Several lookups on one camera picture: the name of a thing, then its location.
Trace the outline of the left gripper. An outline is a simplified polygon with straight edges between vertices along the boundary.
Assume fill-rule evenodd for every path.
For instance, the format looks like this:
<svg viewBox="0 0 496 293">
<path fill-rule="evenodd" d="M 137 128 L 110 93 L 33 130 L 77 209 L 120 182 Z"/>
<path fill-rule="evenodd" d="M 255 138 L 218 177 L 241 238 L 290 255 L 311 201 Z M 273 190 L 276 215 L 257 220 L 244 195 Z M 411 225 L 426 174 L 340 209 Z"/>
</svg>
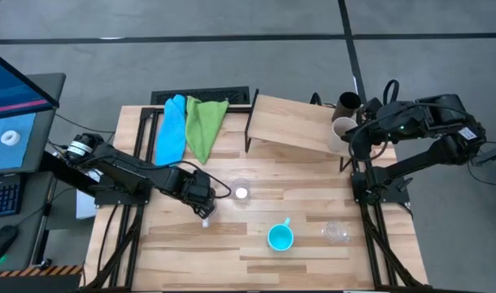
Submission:
<svg viewBox="0 0 496 293">
<path fill-rule="evenodd" d="M 179 199 L 190 205 L 201 219 L 207 219 L 217 210 L 214 198 L 215 190 L 203 171 L 195 170 L 184 179 Z"/>
</svg>

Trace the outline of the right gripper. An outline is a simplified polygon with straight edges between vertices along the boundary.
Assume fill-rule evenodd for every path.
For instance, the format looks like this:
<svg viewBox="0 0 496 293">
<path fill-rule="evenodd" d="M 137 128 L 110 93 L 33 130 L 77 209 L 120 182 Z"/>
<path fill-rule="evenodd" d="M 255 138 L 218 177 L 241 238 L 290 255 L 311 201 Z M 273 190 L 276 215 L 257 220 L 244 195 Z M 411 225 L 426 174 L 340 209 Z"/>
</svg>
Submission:
<svg viewBox="0 0 496 293">
<path fill-rule="evenodd" d="M 392 133 L 399 129 L 399 102 L 382 104 L 377 98 L 366 102 L 356 113 L 355 121 L 363 131 Z M 358 128 L 341 136 L 344 142 L 357 142 L 363 138 Z"/>
</svg>

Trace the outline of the blue cloth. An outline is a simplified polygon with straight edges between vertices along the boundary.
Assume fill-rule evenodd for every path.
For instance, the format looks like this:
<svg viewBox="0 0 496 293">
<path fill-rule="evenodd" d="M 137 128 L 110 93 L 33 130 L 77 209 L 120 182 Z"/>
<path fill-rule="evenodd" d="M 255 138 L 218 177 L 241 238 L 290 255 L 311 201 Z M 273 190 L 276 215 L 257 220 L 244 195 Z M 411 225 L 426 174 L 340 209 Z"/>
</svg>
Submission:
<svg viewBox="0 0 496 293">
<path fill-rule="evenodd" d="M 185 106 L 185 97 L 180 94 L 164 104 L 154 158 L 154 163 L 158 166 L 179 161 L 183 157 L 186 148 Z"/>
</svg>

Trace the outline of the white patterned mug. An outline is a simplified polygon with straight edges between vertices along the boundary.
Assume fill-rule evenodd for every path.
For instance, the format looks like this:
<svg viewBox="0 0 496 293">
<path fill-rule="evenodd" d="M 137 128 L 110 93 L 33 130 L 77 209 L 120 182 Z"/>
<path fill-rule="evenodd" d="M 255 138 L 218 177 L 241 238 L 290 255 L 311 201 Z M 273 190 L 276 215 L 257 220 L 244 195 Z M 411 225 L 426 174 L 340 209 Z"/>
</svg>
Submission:
<svg viewBox="0 0 496 293">
<path fill-rule="evenodd" d="M 204 229 L 206 229 L 206 228 L 209 227 L 209 225 L 211 223 L 211 219 L 217 213 L 217 210 L 218 210 L 217 204 L 215 203 L 214 204 L 214 209 L 210 212 L 210 214 L 205 219 L 202 220 L 202 227 Z"/>
</svg>

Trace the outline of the tall black cup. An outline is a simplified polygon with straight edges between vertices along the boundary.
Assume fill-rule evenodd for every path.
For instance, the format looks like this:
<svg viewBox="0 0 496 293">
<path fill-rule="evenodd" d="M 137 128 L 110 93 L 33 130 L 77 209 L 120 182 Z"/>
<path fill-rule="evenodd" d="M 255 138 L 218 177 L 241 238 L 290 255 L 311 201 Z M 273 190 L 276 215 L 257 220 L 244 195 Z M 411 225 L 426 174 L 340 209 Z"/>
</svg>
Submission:
<svg viewBox="0 0 496 293">
<path fill-rule="evenodd" d="M 340 95 L 334 108 L 331 121 L 338 118 L 351 118 L 361 107 L 361 98 L 354 92 L 344 92 Z"/>
</svg>

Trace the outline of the teal plastic mug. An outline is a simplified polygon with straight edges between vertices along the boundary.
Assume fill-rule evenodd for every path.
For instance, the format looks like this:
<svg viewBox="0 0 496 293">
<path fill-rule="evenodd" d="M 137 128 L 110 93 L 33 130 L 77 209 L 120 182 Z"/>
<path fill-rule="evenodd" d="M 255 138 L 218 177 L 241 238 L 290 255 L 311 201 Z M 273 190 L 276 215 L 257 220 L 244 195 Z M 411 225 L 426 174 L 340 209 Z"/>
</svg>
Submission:
<svg viewBox="0 0 496 293">
<path fill-rule="evenodd" d="M 274 251 L 287 251 L 294 244 L 294 233 L 289 227 L 290 219 L 274 225 L 267 235 L 268 246 Z"/>
</svg>

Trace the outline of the black keyboard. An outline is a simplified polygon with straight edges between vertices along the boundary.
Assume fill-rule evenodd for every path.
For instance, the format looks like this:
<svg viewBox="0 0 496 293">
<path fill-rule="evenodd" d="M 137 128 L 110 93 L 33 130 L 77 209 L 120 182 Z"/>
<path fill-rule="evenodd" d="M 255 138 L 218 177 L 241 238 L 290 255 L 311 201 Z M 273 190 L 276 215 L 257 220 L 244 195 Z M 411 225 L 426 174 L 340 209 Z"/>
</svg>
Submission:
<svg viewBox="0 0 496 293">
<path fill-rule="evenodd" d="M 19 174 L 0 176 L 0 216 L 20 213 L 24 180 Z"/>
</svg>

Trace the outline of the tall beige cup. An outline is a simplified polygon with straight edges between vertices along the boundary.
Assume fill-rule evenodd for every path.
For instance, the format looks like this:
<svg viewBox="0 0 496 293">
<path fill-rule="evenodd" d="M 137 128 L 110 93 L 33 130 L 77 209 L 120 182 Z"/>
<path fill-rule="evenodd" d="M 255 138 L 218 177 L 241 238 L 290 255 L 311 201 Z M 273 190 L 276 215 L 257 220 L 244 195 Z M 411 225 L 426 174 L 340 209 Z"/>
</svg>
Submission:
<svg viewBox="0 0 496 293">
<path fill-rule="evenodd" d="M 340 156 L 348 156 L 349 143 L 342 140 L 348 130 L 357 127 L 357 123 L 348 117 L 339 117 L 332 124 L 332 131 L 328 139 L 328 148 Z"/>
</svg>

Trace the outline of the white box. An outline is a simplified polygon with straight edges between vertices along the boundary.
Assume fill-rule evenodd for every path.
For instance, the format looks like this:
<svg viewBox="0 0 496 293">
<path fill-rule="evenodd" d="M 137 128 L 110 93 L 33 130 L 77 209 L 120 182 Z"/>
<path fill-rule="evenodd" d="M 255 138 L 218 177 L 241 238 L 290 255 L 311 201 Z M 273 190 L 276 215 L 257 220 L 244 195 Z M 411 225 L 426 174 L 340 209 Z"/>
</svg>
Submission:
<svg viewBox="0 0 496 293">
<path fill-rule="evenodd" d="M 90 178 L 95 181 L 100 181 L 102 173 L 93 169 L 86 173 Z M 84 220 L 96 216 L 97 208 L 93 196 L 86 194 L 81 190 L 76 190 L 76 219 Z"/>
</svg>

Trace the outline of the black platform hazard stripe edge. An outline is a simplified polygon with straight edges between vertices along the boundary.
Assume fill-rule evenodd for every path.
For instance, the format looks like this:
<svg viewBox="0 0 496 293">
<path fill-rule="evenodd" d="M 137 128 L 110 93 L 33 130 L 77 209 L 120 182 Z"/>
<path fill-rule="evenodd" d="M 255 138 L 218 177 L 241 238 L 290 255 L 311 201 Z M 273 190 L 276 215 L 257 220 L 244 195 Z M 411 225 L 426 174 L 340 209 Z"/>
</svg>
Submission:
<svg viewBox="0 0 496 293">
<path fill-rule="evenodd" d="M 82 265 L 54 265 L 48 269 L 28 267 L 0 272 L 0 293 L 67 293 L 76 291 Z"/>
</svg>

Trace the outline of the black left frame rails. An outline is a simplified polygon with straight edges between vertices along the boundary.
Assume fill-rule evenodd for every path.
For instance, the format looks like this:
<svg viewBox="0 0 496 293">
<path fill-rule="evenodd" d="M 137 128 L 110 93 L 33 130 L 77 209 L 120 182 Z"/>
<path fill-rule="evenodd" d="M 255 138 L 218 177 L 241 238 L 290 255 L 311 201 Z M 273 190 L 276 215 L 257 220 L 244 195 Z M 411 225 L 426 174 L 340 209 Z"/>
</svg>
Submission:
<svg viewBox="0 0 496 293">
<path fill-rule="evenodd" d="M 131 142 L 134 146 L 131 155 L 138 159 L 146 123 L 150 122 L 146 153 L 146 158 L 150 160 L 153 157 L 159 115 L 162 113 L 162 106 L 122 107 L 113 147 L 127 152 L 124 144 Z M 96 272 L 93 281 L 80 289 L 80 293 L 131 293 L 145 207 L 145 202 L 135 206 L 123 205 L 115 250 L 104 267 Z"/>
</svg>

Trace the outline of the black frame crossbar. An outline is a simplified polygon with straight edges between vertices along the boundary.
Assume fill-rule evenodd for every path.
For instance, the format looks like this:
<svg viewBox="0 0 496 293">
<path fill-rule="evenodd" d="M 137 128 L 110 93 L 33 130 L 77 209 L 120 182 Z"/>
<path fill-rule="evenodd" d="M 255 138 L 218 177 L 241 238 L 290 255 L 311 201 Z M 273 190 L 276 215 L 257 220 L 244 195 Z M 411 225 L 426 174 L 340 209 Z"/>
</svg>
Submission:
<svg viewBox="0 0 496 293">
<path fill-rule="evenodd" d="M 252 106 L 250 104 L 231 104 L 228 106 L 227 113 L 250 113 Z M 149 105 L 143 107 L 140 113 L 144 115 L 151 115 L 153 112 L 164 112 L 164 106 Z"/>
</svg>

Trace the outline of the clear glass mug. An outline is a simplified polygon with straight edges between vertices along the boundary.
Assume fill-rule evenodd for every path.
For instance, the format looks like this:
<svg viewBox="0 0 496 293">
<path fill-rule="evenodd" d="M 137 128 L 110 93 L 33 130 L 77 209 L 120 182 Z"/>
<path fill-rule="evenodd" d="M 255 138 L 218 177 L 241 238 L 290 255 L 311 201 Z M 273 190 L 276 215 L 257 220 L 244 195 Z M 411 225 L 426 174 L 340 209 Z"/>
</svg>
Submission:
<svg viewBox="0 0 496 293">
<path fill-rule="evenodd" d="M 245 178 L 237 178 L 232 182 L 233 201 L 238 206 L 247 206 L 250 203 L 251 184 Z"/>
</svg>

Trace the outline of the computer monitor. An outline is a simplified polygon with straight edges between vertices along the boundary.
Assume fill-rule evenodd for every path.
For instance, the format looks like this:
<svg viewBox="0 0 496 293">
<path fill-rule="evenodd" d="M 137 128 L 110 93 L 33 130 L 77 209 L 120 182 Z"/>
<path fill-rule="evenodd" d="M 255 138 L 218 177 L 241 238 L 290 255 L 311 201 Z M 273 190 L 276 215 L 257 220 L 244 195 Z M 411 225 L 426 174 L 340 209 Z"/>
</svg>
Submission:
<svg viewBox="0 0 496 293">
<path fill-rule="evenodd" d="M 58 107 L 58 100 L 0 56 L 0 119 Z"/>
</svg>

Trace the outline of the blue panel grey frame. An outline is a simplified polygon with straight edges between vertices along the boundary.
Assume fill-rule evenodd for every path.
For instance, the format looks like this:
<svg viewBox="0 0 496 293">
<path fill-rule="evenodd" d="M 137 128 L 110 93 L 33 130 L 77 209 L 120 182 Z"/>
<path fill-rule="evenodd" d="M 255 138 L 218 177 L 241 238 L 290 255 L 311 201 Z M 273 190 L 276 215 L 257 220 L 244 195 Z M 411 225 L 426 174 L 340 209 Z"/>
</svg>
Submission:
<svg viewBox="0 0 496 293">
<path fill-rule="evenodd" d="M 50 110 L 0 119 L 0 174 L 38 170 L 55 113 Z M 1 142 L 2 135 L 10 130 L 20 136 L 13 146 Z"/>
</svg>

